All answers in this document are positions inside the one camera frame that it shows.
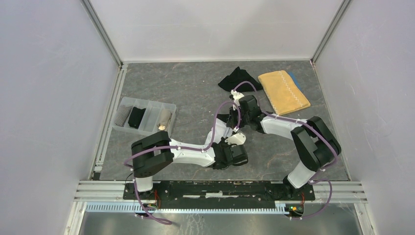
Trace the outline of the white underwear black waistband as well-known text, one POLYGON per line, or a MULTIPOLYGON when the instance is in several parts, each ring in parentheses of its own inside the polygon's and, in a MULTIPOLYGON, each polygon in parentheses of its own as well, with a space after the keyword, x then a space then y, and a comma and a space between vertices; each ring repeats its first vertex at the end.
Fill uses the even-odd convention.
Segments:
POLYGON ((229 114, 218 114, 215 119, 215 126, 209 131, 205 144, 210 144, 211 142, 219 144, 221 141, 235 134, 233 129, 228 127, 229 120, 229 114))

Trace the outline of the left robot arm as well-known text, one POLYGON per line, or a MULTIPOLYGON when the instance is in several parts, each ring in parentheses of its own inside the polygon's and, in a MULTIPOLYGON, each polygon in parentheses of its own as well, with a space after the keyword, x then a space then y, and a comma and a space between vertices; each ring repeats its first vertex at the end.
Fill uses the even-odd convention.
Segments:
POLYGON ((135 193, 149 199, 154 193, 153 176, 170 164, 190 164, 217 170, 241 166, 249 161, 242 142, 228 143, 227 138, 210 138, 203 145, 171 139, 166 131, 147 136, 131 144, 131 157, 124 165, 134 176, 135 193))

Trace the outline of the clear plastic organizer box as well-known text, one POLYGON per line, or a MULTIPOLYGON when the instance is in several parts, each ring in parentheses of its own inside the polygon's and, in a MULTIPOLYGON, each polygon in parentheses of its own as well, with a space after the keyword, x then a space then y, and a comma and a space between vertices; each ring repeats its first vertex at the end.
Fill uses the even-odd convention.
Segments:
POLYGON ((115 126, 114 125, 114 119, 116 115, 115 113, 111 121, 111 127, 114 130, 120 131, 120 132, 132 133, 132 134, 140 135, 140 136, 152 135, 156 132, 159 132, 157 125, 159 123, 161 110, 167 109, 172 113, 172 117, 171 117, 169 126, 165 131, 168 132, 169 136, 171 136, 172 129, 174 126, 174 121, 176 118, 177 106, 175 104, 144 100, 144 99, 137 99, 137 98, 131 98, 131 97, 123 97, 121 99, 119 106, 120 105, 133 106, 133 107, 138 107, 140 109, 146 108, 146 111, 145 111, 144 117, 138 129, 131 128, 128 125, 128 119, 130 116, 128 116, 127 121, 125 122, 123 127, 115 126))

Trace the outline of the black underwear beige waistband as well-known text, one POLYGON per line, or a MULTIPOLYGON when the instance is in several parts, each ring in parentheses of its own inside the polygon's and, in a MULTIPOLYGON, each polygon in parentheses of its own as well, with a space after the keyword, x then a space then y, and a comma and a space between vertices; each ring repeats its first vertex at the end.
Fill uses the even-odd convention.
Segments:
POLYGON ((144 117, 145 111, 146 108, 140 109, 138 107, 133 107, 128 119, 128 125, 131 128, 138 129, 144 117))

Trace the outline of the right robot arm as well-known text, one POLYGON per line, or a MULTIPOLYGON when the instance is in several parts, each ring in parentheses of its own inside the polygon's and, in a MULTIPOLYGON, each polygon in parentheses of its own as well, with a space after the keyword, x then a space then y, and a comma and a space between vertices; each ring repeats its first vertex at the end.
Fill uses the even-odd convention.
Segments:
POLYGON ((283 195, 295 200, 302 194, 302 187, 313 176, 337 161, 342 149, 325 122, 317 116, 310 119, 281 117, 261 109, 254 95, 230 95, 235 104, 229 123, 246 125, 262 134, 277 135, 294 142, 300 161, 284 178, 283 195))

